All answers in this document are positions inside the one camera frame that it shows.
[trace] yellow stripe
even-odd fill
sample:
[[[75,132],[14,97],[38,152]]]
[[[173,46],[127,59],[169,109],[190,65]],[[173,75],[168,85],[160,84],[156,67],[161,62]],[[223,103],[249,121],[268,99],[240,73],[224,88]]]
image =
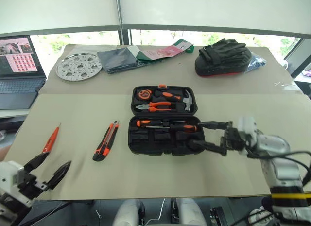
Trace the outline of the yellow stripe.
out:
[[[311,193],[273,193],[272,198],[295,198],[306,199],[311,198]]]

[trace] hammer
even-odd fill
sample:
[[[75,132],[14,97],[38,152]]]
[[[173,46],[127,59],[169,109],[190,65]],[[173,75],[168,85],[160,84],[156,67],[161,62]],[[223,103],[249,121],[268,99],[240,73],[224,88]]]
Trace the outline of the hammer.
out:
[[[192,105],[192,97],[190,95],[190,93],[186,90],[186,93],[188,94],[188,97],[182,97],[179,95],[175,95],[169,92],[164,92],[164,91],[155,91],[155,96],[159,97],[159,96],[163,96],[165,97],[167,100],[169,101],[179,101],[179,102],[183,102],[186,104],[185,110],[186,111],[190,111],[190,106]]]

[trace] laptop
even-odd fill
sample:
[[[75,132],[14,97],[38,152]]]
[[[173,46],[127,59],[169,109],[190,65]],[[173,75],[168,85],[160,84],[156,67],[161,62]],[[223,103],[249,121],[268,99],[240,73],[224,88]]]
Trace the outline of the laptop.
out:
[[[28,109],[46,76],[28,35],[0,37],[0,109]]]

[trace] laptop keyboard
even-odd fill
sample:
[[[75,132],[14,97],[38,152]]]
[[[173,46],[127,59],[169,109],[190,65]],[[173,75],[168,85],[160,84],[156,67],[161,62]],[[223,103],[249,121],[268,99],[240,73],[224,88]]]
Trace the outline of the laptop keyboard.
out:
[[[44,82],[45,79],[0,80],[0,94],[35,92],[36,87],[41,88]]]

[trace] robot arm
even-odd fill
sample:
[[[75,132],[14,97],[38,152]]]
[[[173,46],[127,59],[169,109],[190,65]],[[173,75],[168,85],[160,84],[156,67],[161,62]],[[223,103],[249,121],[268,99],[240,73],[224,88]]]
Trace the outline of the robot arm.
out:
[[[253,118],[241,118],[238,128],[234,128],[232,122],[201,122],[199,125],[208,129],[223,129],[225,133],[220,146],[191,140],[188,144],[191,149],[203,146],[223,156],[228,150],[236,150],[248,158],[260,159],[276,218],[289,225],[311,224],[311,208],[303,191],[303,182],[306,184],[310,180],[310,173],[301,180],[297,163],[286,157],[290,146],[284,139],[260,132]]]
[[[53,190],[66,175],[70,161],[62,165],[48,182],[39,182],[30,172],[49,153],[42,153],[26,165],[14,161],[0,162],[0,225],[15,226],[30,212],[33,199],[42,192]]]

